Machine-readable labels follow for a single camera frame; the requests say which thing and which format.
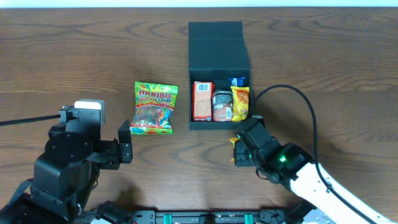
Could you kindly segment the yellow snack packet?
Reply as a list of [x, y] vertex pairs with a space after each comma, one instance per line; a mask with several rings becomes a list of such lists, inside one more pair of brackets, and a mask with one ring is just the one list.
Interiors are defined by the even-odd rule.
[[230, 142], [233, 144], [233, 149], [235, 149], [236, 142], [239, 141], [239, 138], [230, 138]]
[[245, 120], [249, 111], [249, 87], [231, 86], [233, 94], [232, 122]]

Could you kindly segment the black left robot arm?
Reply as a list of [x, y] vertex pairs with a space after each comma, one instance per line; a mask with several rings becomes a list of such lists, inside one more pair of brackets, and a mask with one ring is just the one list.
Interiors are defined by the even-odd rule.
[[44, 153], [34, 163], [33, 178], [21, 182], [1, 209], [1, 223], [130, 223], [130, 212], [111, 202], [85, 211], [100, 171], [117, 170], [132, 161], [129, 121], [112, 141], [102, 140], [94, 124], [68, 129], [70, 125], [51, 128]]

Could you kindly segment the blue cookie packet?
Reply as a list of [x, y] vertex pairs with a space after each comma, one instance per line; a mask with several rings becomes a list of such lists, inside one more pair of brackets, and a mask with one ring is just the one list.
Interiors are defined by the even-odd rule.
[[228, 78], [231, 86], [245, 87], [245, 77], [230, 77]]

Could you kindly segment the brown Pringles can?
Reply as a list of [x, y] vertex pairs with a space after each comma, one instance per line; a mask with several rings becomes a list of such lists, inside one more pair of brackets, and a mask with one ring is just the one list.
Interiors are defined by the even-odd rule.
[[214, 122], [231, 122], [233, 117], [233, 94], [227, 90], [216, 90], [212, 95]]

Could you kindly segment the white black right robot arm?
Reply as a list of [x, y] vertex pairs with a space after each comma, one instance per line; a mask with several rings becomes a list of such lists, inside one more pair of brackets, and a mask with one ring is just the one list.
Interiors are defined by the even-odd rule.
[[237, 167], [256, 172], [301, 197], [333, 223], [392, 223], [339, 184], [321, 164], [295, 144], [280, 145], [276, 139], [261, 146], [231, 138]]

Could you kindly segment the Haribo gummy worms bag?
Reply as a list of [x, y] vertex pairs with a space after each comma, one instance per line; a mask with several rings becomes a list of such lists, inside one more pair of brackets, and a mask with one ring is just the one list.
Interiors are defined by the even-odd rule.
[[170, 122], [178, 96], [178, 86], [135, 82], [135, 113], [131, 134], [173, 134]]

